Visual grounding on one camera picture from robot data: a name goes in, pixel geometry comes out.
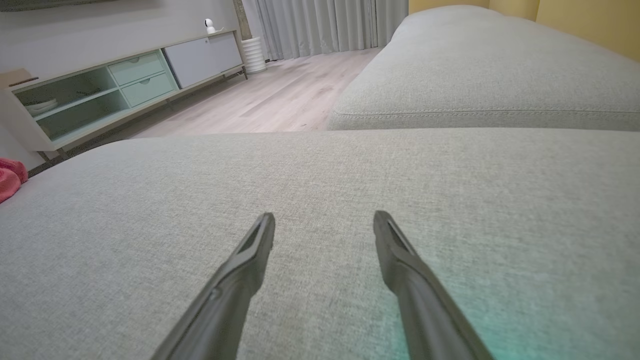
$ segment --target white cabinet door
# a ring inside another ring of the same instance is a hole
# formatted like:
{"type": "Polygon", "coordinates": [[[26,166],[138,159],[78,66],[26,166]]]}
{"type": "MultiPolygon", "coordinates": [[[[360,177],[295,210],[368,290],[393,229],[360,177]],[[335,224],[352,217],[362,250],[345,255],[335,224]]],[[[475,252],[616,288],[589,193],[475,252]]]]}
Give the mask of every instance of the white cabinet door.
{"type": "Polygon", "coordinates": [[[180,88],[186,88],[220,73],[209,38],[165,47],[164,53],[180,88]]]}
{"type": "Polygon", "coordinates": [[[233,33],[210,37],[209,45],[211,46],[211,52],[215,59],[218,72],[225,72],[228,69],[242,64],[236,38],[233,33]]]}

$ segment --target white ribbed planter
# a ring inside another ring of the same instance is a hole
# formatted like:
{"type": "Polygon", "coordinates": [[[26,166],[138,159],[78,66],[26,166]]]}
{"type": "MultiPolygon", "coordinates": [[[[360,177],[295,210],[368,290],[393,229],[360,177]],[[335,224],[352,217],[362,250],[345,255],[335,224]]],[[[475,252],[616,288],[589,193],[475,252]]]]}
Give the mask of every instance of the white ribbed planter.
{"type": "Polygon", "coordinates": [[[246,57],[247,74],[255,74],[256,72],[267,69],[267,64],[264,63],[264,55],[262,55],[262,41],[260,37],[243,40],[242,48],[244,50],[244,56],[246,57]]]}

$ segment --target potted plant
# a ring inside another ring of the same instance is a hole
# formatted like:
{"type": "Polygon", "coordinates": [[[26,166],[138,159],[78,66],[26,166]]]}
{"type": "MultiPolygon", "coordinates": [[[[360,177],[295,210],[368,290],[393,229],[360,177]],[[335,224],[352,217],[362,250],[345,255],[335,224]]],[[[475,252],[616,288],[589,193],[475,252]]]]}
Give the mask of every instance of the potted plant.
{"type": "Polygon", "coordinates": [[[238,23],[240,24],[242,48],[244,51],[244,57],[246,58],[246,72],[247,74],[254,74],[256,72],[265,71],[267,69],[267,65],[264,63],[264,55],[262,54],[262,40],[260,37],[253,37],[251,35],[251,29],[249,28],[249,22],[246,19],[242,0],[233,0],[233,2],[234,7],[236,8],[238,23]]]}

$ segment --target sofa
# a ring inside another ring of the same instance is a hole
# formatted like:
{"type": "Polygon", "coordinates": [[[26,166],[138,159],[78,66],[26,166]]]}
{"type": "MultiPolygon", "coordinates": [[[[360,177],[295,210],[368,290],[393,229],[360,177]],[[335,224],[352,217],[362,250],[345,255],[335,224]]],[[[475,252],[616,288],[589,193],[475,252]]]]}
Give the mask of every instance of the sofa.
{"type": "Polygon", "coordinates": [[[640,63],[477,6],[409,15],[345,89],[328,129],[640,130],[640,63]]]}
{"type": "Polygon", "coordinates": [[[408,359],[383,209],[494,358],[636,359],[639,154],[635,131],[513,126],[103,145],[0,204],[0,358],[150,358],[270,211],[237,358],[408,359]]]}

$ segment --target television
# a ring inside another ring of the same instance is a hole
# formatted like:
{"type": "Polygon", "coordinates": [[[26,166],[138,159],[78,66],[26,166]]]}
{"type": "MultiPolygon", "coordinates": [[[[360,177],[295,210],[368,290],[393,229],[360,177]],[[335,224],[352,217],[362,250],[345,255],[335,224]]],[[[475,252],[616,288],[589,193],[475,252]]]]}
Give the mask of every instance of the television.
{"type": "Polygon", "coordinates": [[[0,12],[24,12],[56,6],[101,3],[112,0],[0,0],[0,12]]]}

